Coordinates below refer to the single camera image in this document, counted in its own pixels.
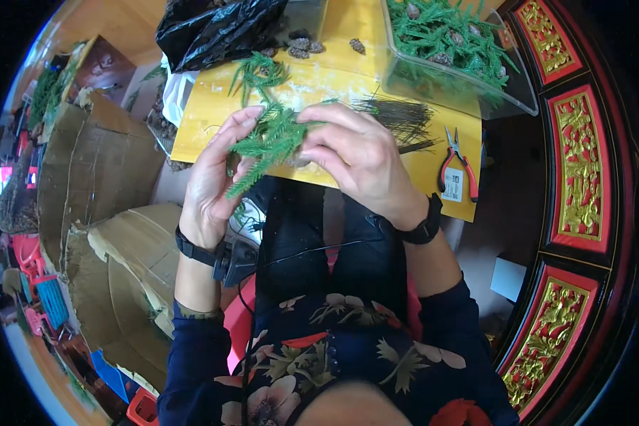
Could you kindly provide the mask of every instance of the leg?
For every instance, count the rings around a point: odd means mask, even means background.
[[[322,247],[324,187],[274,179],[263,240],[258,253],[256,311],[309,293],[324,293],[329,269],[324,250],[310,251],[279,263],[271,262]]]
[[[366,305],[376,301],[407,321],[405,248],[391,223],[352,198],[345,200],[343,242],[380,239],[341,248],[332,274],[332,291],[358,296]]]

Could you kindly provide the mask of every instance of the black plastic bag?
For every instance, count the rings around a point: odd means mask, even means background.
[[[170,71],[199,71],[273,47],[288,0],[176,0],[166,7],[156,43]]]

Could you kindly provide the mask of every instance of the container filled with pine branches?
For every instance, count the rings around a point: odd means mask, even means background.
[[[517,49],[494,10],[461,1],[381,0],[385,26],[377,40],[379,79],[393,94],[451,107],[482,119],[528,113],[537,101]]]

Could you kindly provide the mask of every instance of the navy blue shirt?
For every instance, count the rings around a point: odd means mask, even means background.
[[[258,316],[249,424],[293,425],[322,391],[359,380],[377,385],[413,425],[518,425],[466,283],[420,302],[421,342],[387,307],[356,296],[308,294]],[[243,362],[230,376],[229,332],[221,319],[175,308],[159,422],[241,425]]]

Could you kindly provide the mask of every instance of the tabletop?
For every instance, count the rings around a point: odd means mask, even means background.
[[[380,47],[379,50],[375,41],[377,25],[384,25],[380,2],[329,1],[322,34],[326,51],[311,55],[310,59],[296,59],[280,50],[274,60],[290,66],[290,78],[281,86],[272,88],[271,93],[282,104],[295,110],[302,110],[308,105],[332,98],[350,104],[357,99],[370,98],[374,93],[406,99],[392,93],[384,93],[379,85],[378,60],[384,47]],[[349,40],[353,38],[362,41],[366,55],[352,50]],[[171,159],[194,162],[225,119],[241,108],[240,92],[228,96],[238,65],[236,62],[223,64],[199,74],[185,108]],[[252,94],[248,102],[248,105],[256,105],[260,103],[260,98],[257,94]],[[460,152],[468,158],[478,180],[481,120],[447,107],[434,104],[429,106],[435,112],[428,123],[428,134],[430,138],[437,138],[441,143],[430,149],[404,154],[401,158],[412,182],[420,191],[426,194],[436,192],[440,195],[437,174],[447,153],[445,126],[452,132],[455,127],[458,128]],[[457,158],[451,161],[448,168],[461,172],[464,170]],[[270,170],[269,174],[337,187],[334,179],[314,163],[302,168],[277,166]],[[473,222],[476,203],[469,198],[468,177],[465,173],[462,176],[461,199],[443,200],[442,214]]]

